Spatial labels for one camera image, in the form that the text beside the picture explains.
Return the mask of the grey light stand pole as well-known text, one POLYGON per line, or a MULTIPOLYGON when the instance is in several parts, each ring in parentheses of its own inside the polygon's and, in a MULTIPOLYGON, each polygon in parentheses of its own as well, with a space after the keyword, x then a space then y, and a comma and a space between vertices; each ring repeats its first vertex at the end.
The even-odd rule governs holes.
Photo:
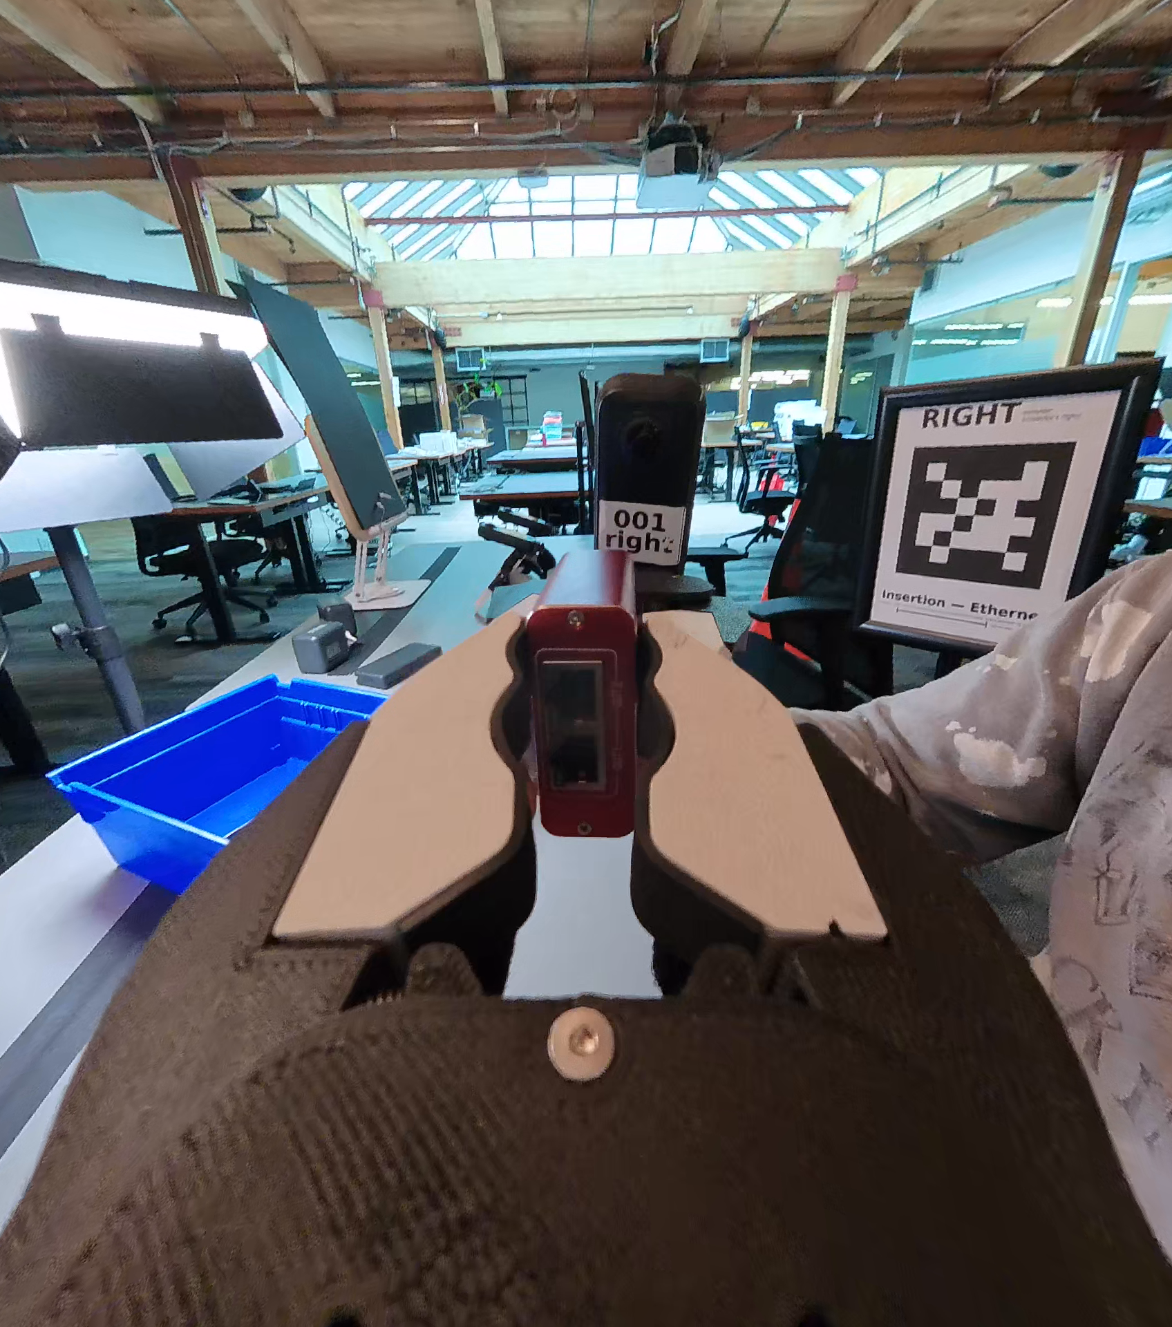
POLYGON ((60 525, 47 526, 46 535, 79 613, 78 625, 60 623, 53 634, 60 641, 61 649, 69 641, 96 662, 123 732, 137 734, 147 727, 144 702, 132 673, 125 644, 111 622, 80 546, 79 533, 72 525, 60 525))

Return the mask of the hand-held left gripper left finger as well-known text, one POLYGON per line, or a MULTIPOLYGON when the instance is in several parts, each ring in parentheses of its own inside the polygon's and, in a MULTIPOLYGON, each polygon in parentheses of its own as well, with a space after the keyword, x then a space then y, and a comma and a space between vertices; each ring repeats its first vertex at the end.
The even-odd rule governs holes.
POLYGON ((530 783, 506 724, 525 625, 506 611, 366 721, 272 940, 395 945, 495 880, 535 897, 530 783))

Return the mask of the ceiling projector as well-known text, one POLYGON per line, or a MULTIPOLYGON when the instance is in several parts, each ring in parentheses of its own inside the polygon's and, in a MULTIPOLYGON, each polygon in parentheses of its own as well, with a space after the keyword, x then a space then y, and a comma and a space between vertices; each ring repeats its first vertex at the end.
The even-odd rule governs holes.
POLYGON ((635 206, 641 213, 695 214, 708 207, 719 170, 711 127, 669 113, 646 130, 635 206))

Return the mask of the blue plastic bin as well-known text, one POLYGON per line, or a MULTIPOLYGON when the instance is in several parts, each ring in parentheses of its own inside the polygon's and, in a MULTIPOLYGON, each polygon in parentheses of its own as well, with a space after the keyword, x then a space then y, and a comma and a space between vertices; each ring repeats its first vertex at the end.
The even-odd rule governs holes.
POLYGON ((180 894, 386 694, 266 674, 50 771, 114 861, 180 894))

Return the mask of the black flat box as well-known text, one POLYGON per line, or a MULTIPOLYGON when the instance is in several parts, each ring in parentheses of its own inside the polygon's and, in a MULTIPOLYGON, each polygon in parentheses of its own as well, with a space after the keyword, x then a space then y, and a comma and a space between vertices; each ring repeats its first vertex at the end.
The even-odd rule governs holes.
POLYGON ((362 688, 393 689, 442 655, 444 649, 438 644, 409 641, 364 662, 355 669, 354 680, 362 688))

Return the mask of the black red office chair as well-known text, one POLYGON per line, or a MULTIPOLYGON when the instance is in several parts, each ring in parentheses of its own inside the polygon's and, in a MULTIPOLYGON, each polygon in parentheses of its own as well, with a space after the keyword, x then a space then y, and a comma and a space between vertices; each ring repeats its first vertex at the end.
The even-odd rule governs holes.
POLYGON ((828 432, 810 446, 810 460, 749 631, 791 663, 814 666, 813 699, 792 706, 846 710, 894 684, 892 645, 854 623, 875 441, 828 432))

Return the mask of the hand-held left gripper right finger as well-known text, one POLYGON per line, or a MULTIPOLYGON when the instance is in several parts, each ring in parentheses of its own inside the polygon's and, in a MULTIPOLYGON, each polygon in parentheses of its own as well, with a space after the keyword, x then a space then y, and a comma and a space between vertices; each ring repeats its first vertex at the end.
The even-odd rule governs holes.
POLYGON ((744 671, 694 611, 644 619, 641 699, 658 749, 637 771, 637 884, 665 884, 758 940, 888 926, 791 710, 744 671))

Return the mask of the person's patterned grey shirt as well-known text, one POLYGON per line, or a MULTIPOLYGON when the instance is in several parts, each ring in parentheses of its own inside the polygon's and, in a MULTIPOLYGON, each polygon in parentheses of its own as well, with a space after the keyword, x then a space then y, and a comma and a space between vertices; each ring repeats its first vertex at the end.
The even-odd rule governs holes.
POLYGON ((1172 725, 1096 771, 1052 889, 1046 987, 1172 1263, 1172 725))

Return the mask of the framed tag sign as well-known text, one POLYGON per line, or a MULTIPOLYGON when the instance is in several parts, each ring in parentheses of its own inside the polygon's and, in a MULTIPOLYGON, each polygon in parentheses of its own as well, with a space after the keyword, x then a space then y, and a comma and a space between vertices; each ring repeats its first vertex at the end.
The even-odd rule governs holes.
POLYGON ((854 627, 983 655, 1107 571, 1163 360, 882 391, 854 627))

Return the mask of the softbox light panel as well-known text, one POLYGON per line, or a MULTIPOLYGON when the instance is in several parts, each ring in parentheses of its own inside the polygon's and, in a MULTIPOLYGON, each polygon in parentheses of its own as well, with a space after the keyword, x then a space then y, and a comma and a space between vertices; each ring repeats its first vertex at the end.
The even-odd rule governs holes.
POLYGON ((0 258, 0 536, 209 499, 306 431, 235 298, 0 258))

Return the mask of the black angular device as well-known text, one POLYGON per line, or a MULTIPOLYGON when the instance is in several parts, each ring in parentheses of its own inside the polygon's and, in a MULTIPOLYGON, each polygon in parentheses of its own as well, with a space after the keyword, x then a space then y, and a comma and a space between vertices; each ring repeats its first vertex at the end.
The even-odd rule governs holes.
POLYGON ((563 533, 557 524, 498 507, 492 519, 481 519, 477 533, 480 539, 509 550, 491 589, 548 579, 557 566, 557 557, 545 543, 545 537, 559 537, 563 533))

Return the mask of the person's right forearm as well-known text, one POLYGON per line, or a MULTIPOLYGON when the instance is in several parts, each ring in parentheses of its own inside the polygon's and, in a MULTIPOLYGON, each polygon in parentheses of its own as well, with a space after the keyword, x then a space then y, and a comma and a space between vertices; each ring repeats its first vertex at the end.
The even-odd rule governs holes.
POLYGON ((1080 818, 1125 828, 1147 808, 1172 824, 1172 550, 1109 572, 925 685, 789 714, 970 861, 1080 818))

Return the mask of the wood-edged board on stand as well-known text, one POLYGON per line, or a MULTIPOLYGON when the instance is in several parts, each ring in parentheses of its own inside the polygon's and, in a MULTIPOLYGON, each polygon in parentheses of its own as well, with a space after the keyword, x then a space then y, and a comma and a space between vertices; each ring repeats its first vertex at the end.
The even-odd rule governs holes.
POLYGON ((404 611, 429 589, 393 579, 391 536, 409 514, 360 395, 318 311, 241 268, 241 283, 267 340, 308 407, 306 434, 348 533, 355 572, 346 602, 355 611, 404 611))

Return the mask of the red ethernet adapter box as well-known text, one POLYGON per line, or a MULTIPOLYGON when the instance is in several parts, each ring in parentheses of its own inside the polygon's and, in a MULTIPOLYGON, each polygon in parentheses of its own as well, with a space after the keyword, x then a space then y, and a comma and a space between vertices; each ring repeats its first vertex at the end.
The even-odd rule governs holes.
POLYGON ((527 619, 539 814, 560 837, 635 829, 641 619, 625 551, 561 557, 527 619))

